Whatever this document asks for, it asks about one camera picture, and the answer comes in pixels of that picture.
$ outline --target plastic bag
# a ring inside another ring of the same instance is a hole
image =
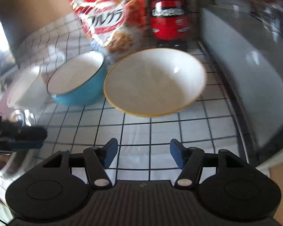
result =
[[[144,0],[69,0],[86,36],[115,63],[140,50],[145,29]]]

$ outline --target yellow rim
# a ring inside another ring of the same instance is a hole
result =
[[[187,52],[184,52],[184,51],[181,51],[181,50],[178,50],[178,49],[173,49],[173,48],[149,48],[149,49],[144,49],[144,50],[141,50],[141,51],[138,51],[138,52],[135,52],[135,53],[132,53],[132,54],[127,55],[126,57],[124,57],[123,59],[121,59],[120,61],[118,61],[118,62],[109,70],[108,74],[106,75],[105,81],[104,81],[104,95],[105,95],[106,99],[108,100],[108,102],[109,102],[114,108],[116,108],[116,109],[118,109],[118,110],[120,110],[120,111],[122,111],[122,112],[124,112],[124,113],[126,113],[126,114],[130,114],[130,115],[134,115],[134,116],[140,116],[140,117],[157,117],[157,116],[164,116],[164,115],[172,114],[172,113],[174,113],[174,112],[178,112],[178,111],[184,109],[185,107],[189,106],[191,103],[193,103],[196,99],[198,99],[198,98],[200,97],[200,95],[202,94],[202,92],[204,91],[204,88],[205,88],[205,86],[206,86],[206,77],[207,77],[207,76],[206,76],[206,69],[204,68],[204,66],[202,65],[202,63],[201,63],[197,58],[194,57],[194,59],[197,61],[197,63],[198,63],[198,64],[202,67],[202,69],[203,69],[203,72],[204,72],[204,85],[203,85],[203,87],[202,87],[202,89],[201,89],[201,91],[200,91],[200,94],[198,94],[198,95],[197,95],[194,99],[192,99],[188,104],[186,104],[186,105],[184,105],[184,106],[182,106],[182,107],[180,107],[180,108],[178,108],[178,109],[175,109],[175,110],[173,110],[173,111],[166,112],[166,113],[151,114],[151,115],[141,115],[141,114],[132,113],[132,112],[130,112],[130,111],[126,111],[126,110],[124,110],[124,109],[122,109],[122,108],[116,106],[116,105],[111,101],[111,99],[109,98],[109,96],[108,96],[108,94],[107,94],[107,91],[106,91],[106,81],[107,81],[107,78],[108,78],[110,72],[111,72],[118,64],[120,64],[123,60],[125,60],[126,58],[128,58],[129,56],[131,56],[131,55],[133,55],[133,54],[140,53],[140,52],[147,51],[147,50],[159,50],[159,49],[176,50],[176,51],[180,51],[180,52],[182,52],[182,53],[186,53],[186,54],[188,54],[189,56],[193,56],[193,55],[191,55],[191,54],[189,54],[189,53],[187,53]]]

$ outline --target logo on cereal bag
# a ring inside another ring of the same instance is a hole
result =
[[[86,24],[91,32],[94,30],[97,34],[111,32],[125,22],[125,12],[122,4],[104,0],[85,12]]]

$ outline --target bottle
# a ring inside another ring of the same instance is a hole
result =
[[[158,38],[156,47],[186,51],[189,16],[186,0],[150,0],[150,25]]]

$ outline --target red bottle label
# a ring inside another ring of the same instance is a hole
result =
[[[185,38],[189,31],[186,0],[152,0],[151,27],[161,40]]]

